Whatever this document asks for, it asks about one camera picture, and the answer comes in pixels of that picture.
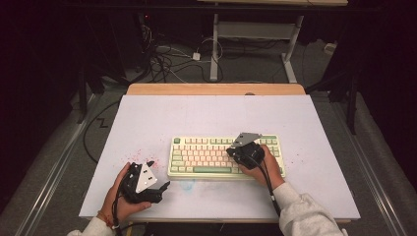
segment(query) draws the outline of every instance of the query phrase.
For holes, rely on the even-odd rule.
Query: person's left hand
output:
[[[116,198],[117,189],[119,188],[120,182],[122,182],[123,177],[128,172],[130,165],[131,164],[129,162],[126,163],[125,167],[123,167],[123,169],[117,175],[113,186],[107,192],[103,206],[101,208],[101,213],[107,217],[107,220],[109,220],[111,224],[113,224],[112,206]],[[120,197],[118,201],[119,202],[117,203],[117,218],[119,219],[119,222],[122,222],[129,215],[135,212],[139,212],[146,208],[151,207],[150,202],[142,202],[139,204],[129,204],[128,202],[126,202],[125,198],[123,197]],[[97,217],[103,220],[104,222],[106,222],[106,219],[103,218],[102,214],[99,214]]]

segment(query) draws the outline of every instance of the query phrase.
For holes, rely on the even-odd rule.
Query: dark background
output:
[[[351,6],[365,7],[382,3],[382,0],[349,1]],[[70,100],[78,89],[80,70],[94,63],[123,77],[126,67],[140,63],[143,58],[135,53],[141,49],[138,29],[126,14],[94,14],[87,20],[84,14],[68,11],[51,0],[8,1],[1,5],[2,210],[43,144],[73,109]],[[343,17],[306,17],[299,39],[305,44],[318,38],[334,42],[343,35],[344,40],[339,42],[324,80],[345,70],[355,59],[362,59],[358,68],[359,91],[396,160],[416,187],[413,175],[413,157],[417,152],[413,144],[417,134],[414,5],[411,0],[398,0],[389,3],[377,17],[355,17],[350,19],[350,24]],[[202,36],[212,30],[210,16],[175,15],[172,20],[169,18],[172,15],[175,14],[156,19],[153,15],[150,23],[173,37],[187,35],[191,44],[201,42]],[[119,34],[126,32],[131,35],[120,38]],[[125,48],[115,46],[120,40]],[[336,82],[327,89],[348,91],[349,85]]]

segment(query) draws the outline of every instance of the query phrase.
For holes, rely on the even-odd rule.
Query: person's right hand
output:
[[[279,185],[283,184],[285,181],[280,174],[279,165],[276,162],[275,157],[270,153],[269,148],[264,145],[261,145],[261,147],[265,152],[265,158],[264,161],[261,163],[261,167],[263,168],[266,174],[269,174],[270,183],[272,189],[274,190]],[[239,168],[242,170],[243,173],[254,177],[261,185],[267,185],[267,181],[262,171],[258,167],[249,170],[245,166],[239,164]]]

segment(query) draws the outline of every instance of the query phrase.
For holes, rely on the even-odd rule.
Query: gray carpet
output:
[[[310,44],[307,48],[301,45],[296,47],[291,61],[297,80],[301,85],[309,86],[320,80],[330,59],[330,56],[322,51],[324,45],[323,42],[318,41]],[[287,83],[280,59],[277,56],[284,48],[285,43],[280,42],[272,48],[249,51],[244,55],[242,55],[242,51],[232,53],[229,49],[229,52],[225,53],[224,58],[220,61],[223,73],[222,83],[248,81]],[[177,46],[177,49],[188,55],[193,52],[193,50],[180,45]],[[171,60],[178,64],[186,59],[172,57]],[[199,65],[203,67],[205,78],[208,78],[209,64]],[[166,81],[168,83],[203,82],[201,69],[197,66],[190,66],[175,74],[177,77],[170,74]],[[130,71],[130,76],[136,75],[135,71]],[[151,77],[145,78],[142,82],[149,81],[151,81]],[[117,102],[125,92],[124,88],[114,85],[111,80],[106,79],[105,84],[104,95],[93,96],[89,103],[89,121],[109,104]],[[345,110],[345,104],[328,102],[325,92],[314,92],[312,98],[330,145],[362,216],[359,220],[339,226],[345,228],[349,235],[412,235],[413,232],[417,232],[417,217],[413,213],[417,210],[416,193],[395,162],[361,96],[358,96],[357,101],[357,135],[354,137],[346,132],[344,122],[340,120],[340,116],[343,117],[340,111]],[[75,97],[74,100],[74,107],[77,107],[77,98]],[[95,159],[99,159],[116,112],[117,105],[110,106],[98,116],[102,119],[92,120],[87,131],[86,146],[90,155]],[[31,208],[39,206],[39,204],[35,204],[39,191],[48,180],[51,170],[56,168],[57,163],[62,163],[62,159],[65,157],[63,150],[80,127],[77,124],[78,115],[79,111],[75,108],[39,153],[25,180],[0,216],[0,235],[16,235]],[[80,136],[76,140],[73,151],[67,156],[67,161],[60,165],[63,166],[63,169],[55,171],[60,172],[62,176],[59,175],[56,178],[57,188],[53,189],[50,201],[45,204],[45,208],[35,210],[41,217],[38,218],[38,221],[34,221],[34,227],[25,228],[31,229],[28,234],[25,234],[24,230],[21,235],[66,235],[71,230],[84,229],[88,224],[88,221],[79,218],[78,214],[89,187],[95,163],[87,155],[82,137]],[[355,142],[360,145],[361,151],[358,151]],[[382,191],[373,191],[375,181],[373,182],[374,179],[367,177],[367,174],[364,173],[367,169],[362,167],[362,155],[366,156],[366,161],[375,171],[374,174],[379,181],[377,184],[381,185]],[[377,198],[380,193],[385,194],[387,202],[394,209],[393,226],[389,224],[392,218],[388,217],[392,215],[384,213],[381,209],[381,203]]]

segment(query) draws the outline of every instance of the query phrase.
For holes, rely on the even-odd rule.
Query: spacebar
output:
[[[230,167],[194,167],[194,173],[230,173]]]

